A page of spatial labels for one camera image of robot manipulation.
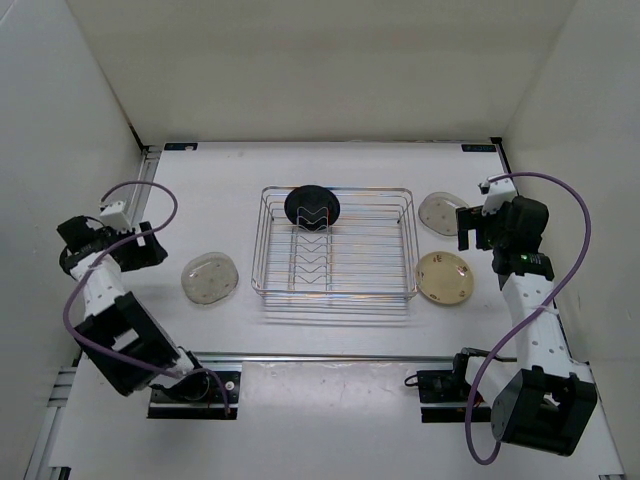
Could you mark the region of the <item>beige ceramic plate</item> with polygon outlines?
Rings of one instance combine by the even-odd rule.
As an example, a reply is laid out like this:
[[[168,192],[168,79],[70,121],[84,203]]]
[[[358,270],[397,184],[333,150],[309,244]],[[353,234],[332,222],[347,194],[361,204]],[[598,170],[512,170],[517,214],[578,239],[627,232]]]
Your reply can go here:
[[[429,300],[441,305],[457,305],[474,291],[474,275],[461,257],[445,251],[424,255],[416,266],[418,290]]]

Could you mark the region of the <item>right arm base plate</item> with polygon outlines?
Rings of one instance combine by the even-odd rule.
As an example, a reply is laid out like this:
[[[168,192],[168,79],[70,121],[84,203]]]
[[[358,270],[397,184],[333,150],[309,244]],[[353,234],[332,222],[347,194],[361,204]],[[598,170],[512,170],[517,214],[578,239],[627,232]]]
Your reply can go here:
[[[417,390],[423,424],[464,422],[470,385],[452,370],[418,370],[404,386]]]

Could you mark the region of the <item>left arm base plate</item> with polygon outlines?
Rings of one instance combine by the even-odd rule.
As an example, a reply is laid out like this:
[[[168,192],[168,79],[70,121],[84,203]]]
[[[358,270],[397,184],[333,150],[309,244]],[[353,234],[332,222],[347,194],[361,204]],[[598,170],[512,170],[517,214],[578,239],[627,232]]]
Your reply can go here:
[[[210,373],[199,373],[194,379],[181,380],[168,387],[160,383],[150,386],[147,418],[152,420],[236,420],[241,393],[240,364],[207,366]]]

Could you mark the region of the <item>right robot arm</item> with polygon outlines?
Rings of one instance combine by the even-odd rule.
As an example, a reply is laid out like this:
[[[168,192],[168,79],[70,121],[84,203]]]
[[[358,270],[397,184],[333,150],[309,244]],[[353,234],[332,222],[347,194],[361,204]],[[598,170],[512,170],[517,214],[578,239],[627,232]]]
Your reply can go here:
[[[490,351],[466,349],[449,387],[467,400],[465,422],[478,400],[490,408],[497,445],[511,444],[568,457],[597,404],[595,385],[571,359],[552,303],[558,288],[550,259],[540,253],[547,207],[517,195],[489,207],[456,211],[458,245],[493,254],[492,269],[511,315],[512,329]]]

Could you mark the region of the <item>black round plate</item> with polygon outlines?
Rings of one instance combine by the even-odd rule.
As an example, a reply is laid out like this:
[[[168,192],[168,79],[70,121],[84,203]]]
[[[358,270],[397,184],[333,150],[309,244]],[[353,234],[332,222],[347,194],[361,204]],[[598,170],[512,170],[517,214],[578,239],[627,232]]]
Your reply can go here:
[[[294,188],[286,197],[284,212],[296,227],[319,232],[332,226],[341,213],[337,196],[328,188],[304,185]]]

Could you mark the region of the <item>clear glass plate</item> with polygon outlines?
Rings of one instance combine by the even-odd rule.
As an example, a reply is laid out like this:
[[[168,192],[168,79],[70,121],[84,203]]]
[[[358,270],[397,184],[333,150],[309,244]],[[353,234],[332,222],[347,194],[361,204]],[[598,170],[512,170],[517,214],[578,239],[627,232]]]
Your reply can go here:
[[[191,260],[181,274],[186,297],[198,305],[216,303],[237,287],[239,273],[233,260],[222,252],[209,252]]]
[[[443,236],[456,236],[458,232],[456,211],[469,205],[448,192],[433,192],[427,195],[418,208],[421,223]]]

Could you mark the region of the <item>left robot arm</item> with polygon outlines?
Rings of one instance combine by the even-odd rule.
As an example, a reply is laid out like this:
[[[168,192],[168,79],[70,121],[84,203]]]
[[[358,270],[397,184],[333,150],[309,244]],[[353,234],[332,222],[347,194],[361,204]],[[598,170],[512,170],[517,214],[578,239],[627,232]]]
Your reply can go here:
[[[84,319],[73,330],[106,350],[132,357],[162,371],[177,373],[175,379],[123,362],[79,342],[98,370],[121,395],[146,387],[173,401],[205,399],[215,386],[194,355],[177,347],[134,294],[126,290],[124,272],[161,264],[168,256],[148,222],[137,230],[119,232],[102,223],[93,227],[86,216],[73,217],[57,227],[65,242],[59,257],[62,270],[79,281],[99,254],[112,245],[127,242],[107,254],[82,288]]]

